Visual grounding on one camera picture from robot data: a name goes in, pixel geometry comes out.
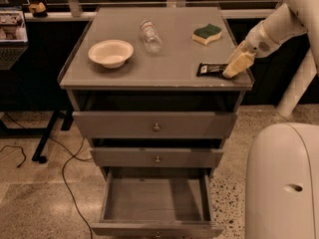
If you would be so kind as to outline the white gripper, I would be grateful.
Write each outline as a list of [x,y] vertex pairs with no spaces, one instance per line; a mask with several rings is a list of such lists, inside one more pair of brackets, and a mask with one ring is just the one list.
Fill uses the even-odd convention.
[[280,48],[280,44],[273,41],[264,28],[263,21],[254,26],[228,58],[228,65],[222,75],[231,79],[248,69],[256,58],[265,58]]

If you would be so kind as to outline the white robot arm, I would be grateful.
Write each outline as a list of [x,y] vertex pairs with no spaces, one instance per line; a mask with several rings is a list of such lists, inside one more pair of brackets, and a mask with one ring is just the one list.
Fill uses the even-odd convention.
[[[290,115],[318,74],[319,0],[284,0],[250,30],[223,75],[236,76],[302,34],[310,48],[277,107]],[[246,168],[245,239],[319,239],[318,125],[277,123],[254,139]]]

